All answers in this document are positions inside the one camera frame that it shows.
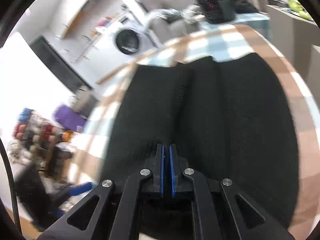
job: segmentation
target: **purple cloth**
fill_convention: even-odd
[[[84,127],[85,124],[85,120],[66,105],[59,106],[53,117],[66,130],[77,131],[77,126]]]

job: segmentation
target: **table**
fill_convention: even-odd
[[[159,50],[149,50],[133,62],[123,64],[101,79],[104,98],[90,114],[80,135],[79,152],[71,164],[70,180],[75,183],[99,179],[113,122],[137,64],[173,67],[211,55],[227,61],[256,52],[277,75],[287,96],[299,145],[298,203],[289,231],[305,240],[320,214],[320,113],[304,80],[289,61],[268,40],[246,25],[224,24],[168,41]]]
[[[209,31],[215,30],[221,26],[232,24],[232,25],[247,25],[262,34],[268,41],[270,41],[269,36],[269,20],[270,18],[261,13],[241,13],[236,14],[236,18],[231,22],[219,23],[219,24],[210,24],[201,19],[199,22],[200,30]]]

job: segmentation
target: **white wall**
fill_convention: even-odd
[[[61,0],[36,0],[29,7],[30,15],[26,13],[20,18],[13,30],[21,33],[25,41],[30,44],[34,41],[52,21]]]
[[[5,147],[12,140],[17,116],[24,107],[53,120],[53,111],[67,103],[72,92],[34,54],[19,33],[13,34],[0,49],[0,129]],[[0,160],[0,197],[11,206],[7,174]]]

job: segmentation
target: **triangular cutout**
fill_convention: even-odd
[[[99,199],[99,196],[94,195],[67,219],[67,223],[80,230],[86,230]]]
[[[264,223],[264,217],[243,196],[235,195],[235,199],[248,229]]]

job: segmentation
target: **silver bolt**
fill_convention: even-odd
[[[186,169],[184,170],[184,173],[187,174],[187,175],[192,175],[192,174],[195,173],[195,170],[192,169],[192,168],[186,168]]]
[[[140,174],[141,174],[142,176],[148,176],[148,175],[150,174],[150,170],[148,170],[148,169],[143,169],[143,170],[140,171]]]
[[[112,181],[110,179],[106,179],[102,182],[103,187],[110,187],[112,185]]]
[[[223,185],[231,186],[232,180],[231,179],[223,179],[222,183],[223,183]]]

